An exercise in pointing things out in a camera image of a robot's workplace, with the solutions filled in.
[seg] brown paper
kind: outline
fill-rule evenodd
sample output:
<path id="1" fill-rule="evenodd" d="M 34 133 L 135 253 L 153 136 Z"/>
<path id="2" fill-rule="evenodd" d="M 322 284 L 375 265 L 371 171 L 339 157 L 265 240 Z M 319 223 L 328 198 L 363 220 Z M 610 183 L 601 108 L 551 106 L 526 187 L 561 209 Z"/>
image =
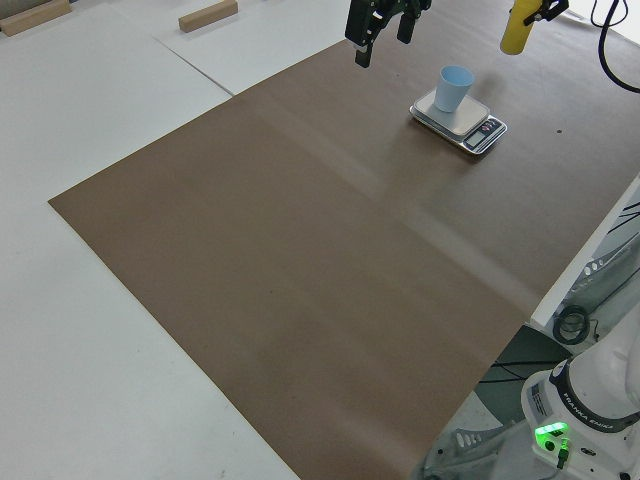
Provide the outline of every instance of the brown paper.
<path id="1" fill-rule="evenodd" d="M 303 480 L 406 478 L 640 170 L 597 32 L 507 57 L 509 6 L 434 2 L 51 201 Z M 408 114 L 450 63 L 510 127 L 479 163 Z"/>

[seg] scale display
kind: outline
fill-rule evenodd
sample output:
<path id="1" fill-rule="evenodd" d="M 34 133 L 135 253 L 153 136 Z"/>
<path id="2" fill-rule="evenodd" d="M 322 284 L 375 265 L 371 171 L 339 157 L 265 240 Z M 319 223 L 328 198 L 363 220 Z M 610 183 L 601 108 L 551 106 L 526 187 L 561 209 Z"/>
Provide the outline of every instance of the scale display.
<path id="1" fill-rule="evenodd" d="M 433 105 L 435 90 L 418 99 L 409 109 L 413 117 L 468 153 L 485 153 L 506 131 L 507 125 L 489 114 L 489 108 L 465 97 L 455 112 Z"/>

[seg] kitchen scale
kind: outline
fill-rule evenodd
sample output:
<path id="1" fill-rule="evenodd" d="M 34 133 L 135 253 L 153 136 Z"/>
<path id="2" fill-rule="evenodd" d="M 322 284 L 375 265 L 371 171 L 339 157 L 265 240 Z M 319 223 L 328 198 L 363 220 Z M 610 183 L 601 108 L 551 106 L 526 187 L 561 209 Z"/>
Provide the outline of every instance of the kitchen scale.
<path id="1" fill-rule="evenodd" d="M 436 133 L 474 155 L 487 151 L 506 131 L 507 125 L 489 114 L 489 107 L 470 96 L 462 99 L 451 113 L 443 112 L 433 104 L 435 89 L 416 100 L 411 115 Z"/>

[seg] white table surface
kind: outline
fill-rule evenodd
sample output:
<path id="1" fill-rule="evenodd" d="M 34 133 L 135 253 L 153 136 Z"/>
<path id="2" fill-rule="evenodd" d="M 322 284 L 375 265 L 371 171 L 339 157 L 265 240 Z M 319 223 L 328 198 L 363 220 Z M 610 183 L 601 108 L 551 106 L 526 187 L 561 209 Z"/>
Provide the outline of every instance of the white table surface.
<path id="1" fill-rule="evenodd" d="M 183 33 L 179 17 L 215 2 L 109 3 L 233 94 L 344 39 L 349 12 L 349 0 L 238 0 L 236 15 Z"/>
<path id="2" fill-rule="evenodd" d="M 296 479 L 46 203 L 229 98 L 97 3 L 0 34 L 0 478 Z"/>

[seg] digital scale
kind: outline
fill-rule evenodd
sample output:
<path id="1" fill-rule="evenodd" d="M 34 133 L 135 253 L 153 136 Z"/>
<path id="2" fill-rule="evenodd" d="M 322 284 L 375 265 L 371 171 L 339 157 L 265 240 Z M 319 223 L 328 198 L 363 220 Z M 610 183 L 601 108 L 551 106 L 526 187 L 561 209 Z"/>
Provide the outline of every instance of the digital scale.
<path id="1" fill-rule="evenodd" d="M 436 133 L 474 155 L 487 151 L 506 131 L 507 125 L 489 114 L 489 107 L 466 96 L 451 113 L 433 104 L 435 89 L 409 108 L 411 115 Z"/>

